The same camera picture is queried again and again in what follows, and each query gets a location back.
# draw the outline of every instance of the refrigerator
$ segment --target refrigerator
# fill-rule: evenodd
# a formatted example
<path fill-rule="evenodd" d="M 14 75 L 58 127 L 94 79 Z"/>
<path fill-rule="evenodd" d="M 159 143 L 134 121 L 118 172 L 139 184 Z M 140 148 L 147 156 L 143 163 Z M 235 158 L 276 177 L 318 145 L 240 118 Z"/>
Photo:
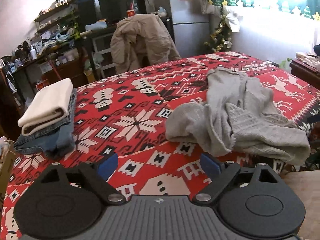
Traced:
<path fill-rule="evenodd" d="M 209 16 L 201 13 L 201 0 L 153 0 L 156 10 L 171 18 L 175 45 L 182 58 L 205 54 L 209 40 Z"/>

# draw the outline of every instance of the gray ribbed panel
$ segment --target gray ribbed panel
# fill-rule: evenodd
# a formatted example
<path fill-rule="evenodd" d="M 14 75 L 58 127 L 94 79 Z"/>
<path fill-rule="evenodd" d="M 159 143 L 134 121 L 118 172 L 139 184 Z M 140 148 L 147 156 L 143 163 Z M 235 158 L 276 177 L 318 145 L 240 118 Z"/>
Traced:
<path fill-rule="evenodd" d="M 133 196 L 107 208 L 91 229 L 68 240 L 245 240 L 226 228 L 209 207 L 187 196 Z M 23 236 L 20 240 L 34 240 Z"/>

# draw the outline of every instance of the folded cream sweater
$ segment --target folded cream sweater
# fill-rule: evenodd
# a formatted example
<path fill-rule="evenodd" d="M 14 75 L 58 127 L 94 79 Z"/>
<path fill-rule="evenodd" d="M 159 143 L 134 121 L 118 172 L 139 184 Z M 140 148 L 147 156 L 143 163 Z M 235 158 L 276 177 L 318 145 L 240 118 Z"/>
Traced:
<path fill-rule="evenodd" d="M 169 141 L 198 143 L 213 156 L 232 149 L 301 165 L 308 138 L 273 104 L 273 91 L 258 78 L 218 67 L 208 72 L 207 103 L 178 106 L 166 121 Z"/>
<path fill-rule="evenodd" d="M 31 135 L 65 118 L 72 89 L 69 78 L 41 89 L 18 120 L 18 126 L 22 127 L 22 135 Z"/>

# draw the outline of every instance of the white bottle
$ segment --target white bottle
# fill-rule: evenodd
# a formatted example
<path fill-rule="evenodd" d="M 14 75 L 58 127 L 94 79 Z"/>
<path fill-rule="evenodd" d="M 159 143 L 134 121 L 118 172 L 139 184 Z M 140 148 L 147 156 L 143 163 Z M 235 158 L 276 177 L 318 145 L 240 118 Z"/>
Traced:
<path fill-rule="evenodd" d="M 36 50 L 33 48 L 33 46 L 31 46 L 30 55 L 31 55 L 31 57 L 32 57 L 33 60 L 37 59 L 37 52 L 36 52 Z"/>

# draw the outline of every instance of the christmas garland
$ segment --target christmas garland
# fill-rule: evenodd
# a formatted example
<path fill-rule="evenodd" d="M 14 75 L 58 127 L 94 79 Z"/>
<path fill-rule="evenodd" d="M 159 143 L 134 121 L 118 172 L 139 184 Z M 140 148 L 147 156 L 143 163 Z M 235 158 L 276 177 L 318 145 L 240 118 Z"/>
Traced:
<path fill-rule="evenodd" d="M 209 46 L 213 53 L 231 50 L 231 30 L 226 23 L 226 15 L 223 12 L 223 5 L 220 9 L 221 21 L 214 33 L 210 35 L 210 41 L 204 44 Z"/>

